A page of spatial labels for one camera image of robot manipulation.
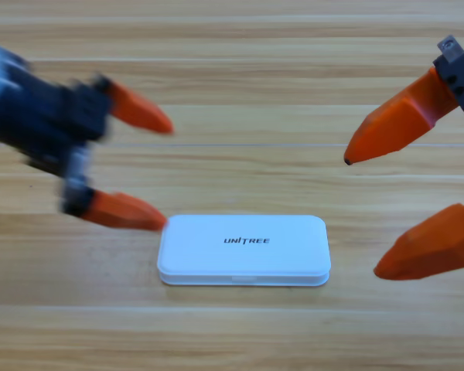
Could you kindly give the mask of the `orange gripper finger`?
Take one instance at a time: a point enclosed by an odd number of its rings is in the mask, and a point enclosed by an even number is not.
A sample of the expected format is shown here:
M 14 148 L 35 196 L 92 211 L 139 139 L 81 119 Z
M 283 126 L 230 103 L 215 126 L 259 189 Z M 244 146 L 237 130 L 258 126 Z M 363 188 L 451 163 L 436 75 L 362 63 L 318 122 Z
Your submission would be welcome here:
M 456 203 L 397 238 L 374 274 L 408 281 L 464 268 L 464 204 Z

